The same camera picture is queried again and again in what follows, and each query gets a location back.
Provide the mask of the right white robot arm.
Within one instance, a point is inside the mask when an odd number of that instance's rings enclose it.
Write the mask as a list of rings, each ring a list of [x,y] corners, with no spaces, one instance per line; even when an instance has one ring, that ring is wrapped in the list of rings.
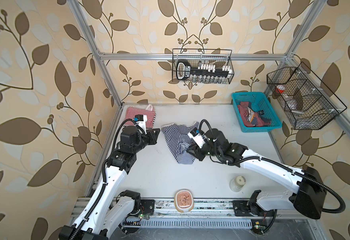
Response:
[[[277,210],[296,210],[310,219],[318,220],[322,213],[340,214],[346,209],[343,198],[326,186],[317,170],[293,168],[266,158],[239,143],[230,143],[210,124],[208,131],[201,126],[188,132],[193,144],[187,152],[199,161],[215,156],[218,163],[251,170],[283,186],[283,191],[255,190],[248,201],[254,215]]]

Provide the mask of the blue white striped tank top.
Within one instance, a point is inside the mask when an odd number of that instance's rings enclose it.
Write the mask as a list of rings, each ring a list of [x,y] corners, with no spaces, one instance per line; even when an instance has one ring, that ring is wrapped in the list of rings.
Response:
[[[194,144],[188,133],[199,127],[199,122],[192,126],[178,125],[172,123],[162,126],[161,131],[165,136],[167,146],[178,164],[192,165],[195,157],[187,152],[187,149]]]

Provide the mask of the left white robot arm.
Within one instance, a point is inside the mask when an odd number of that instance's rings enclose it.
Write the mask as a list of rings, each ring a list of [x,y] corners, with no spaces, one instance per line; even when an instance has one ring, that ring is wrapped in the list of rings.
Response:
[[[140,212],[140,193],[124,191],[114,206],[112,202],[136,162],[137,153],[146,146],[155,145],[159,134],[160,129],[145,131],[139,125],[119,126],[93,196],[74,223],[63,226],[60,240],[108,240],[129,215]]]

